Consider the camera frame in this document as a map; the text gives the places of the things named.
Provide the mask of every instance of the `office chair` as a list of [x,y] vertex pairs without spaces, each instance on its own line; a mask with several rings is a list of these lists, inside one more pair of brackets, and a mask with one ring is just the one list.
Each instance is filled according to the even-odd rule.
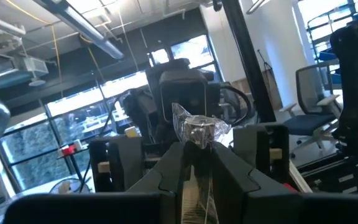
[[296,115],[293,103],[280,111],[289,112],[291,118],[284,122],[289,134],[304,136],[297,140],[298,146],[294,152],[310,144],[317,143],[324,149],[323,141],[335,141],[331,131],[337,128],[337,120],[341,115],[341,106],[336,102],[339,95],[333,94],[333,84],[330,74],[330,65],[336,61],[328,61],[317,65],[301,68],[296,71],[296,94],[298,104],[304,114]]

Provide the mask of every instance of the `exposed ceiling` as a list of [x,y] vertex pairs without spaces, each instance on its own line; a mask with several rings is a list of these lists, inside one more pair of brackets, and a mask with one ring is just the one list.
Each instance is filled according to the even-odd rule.
[[[53,24],[58,40],[59,54],[80,48],[77,33],[33,0],[0,0],[0,19],[11,24],[22,24],[27,33],[22,38],[27,53],[33,57],[48,59],[55,56],[50,24],[37,21],[15,8],[19,6],[39,19]],[[82,13],[98,30],[113,37],[147,24],[190,10],[204,0],[67,0]]]

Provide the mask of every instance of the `ceiling duct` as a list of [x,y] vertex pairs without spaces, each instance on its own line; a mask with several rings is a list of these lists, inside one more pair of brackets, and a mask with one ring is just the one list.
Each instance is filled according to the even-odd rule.
[[72,29],[78,31],[96,46],[115,59],[124,58],[124,54],[102,35],[66,0],[34,0],[40,6],[57,16]]
[[32,57],[0,56],[0,88],[27,82],[33,78],[33,72],[36,77],[46,75],[48,68],[45,62]]

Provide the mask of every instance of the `chair backrest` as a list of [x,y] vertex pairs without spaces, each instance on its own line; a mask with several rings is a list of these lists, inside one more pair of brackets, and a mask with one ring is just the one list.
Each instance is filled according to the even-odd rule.
[[329,66],[335,64],[337,60],[318,63],[296,71],[298,103],[305,114],[332,114],[328,106],[317,106],[317,102],[333,94]]

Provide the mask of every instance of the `plastic bag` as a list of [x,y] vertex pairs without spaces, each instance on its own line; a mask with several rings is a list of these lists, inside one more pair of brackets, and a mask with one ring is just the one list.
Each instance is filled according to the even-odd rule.
[[231,127],[217,118],[191,115],[178,103],[172,103],[173,127],[181,143],[192,141],[204,149],[209,142],[227,134]]

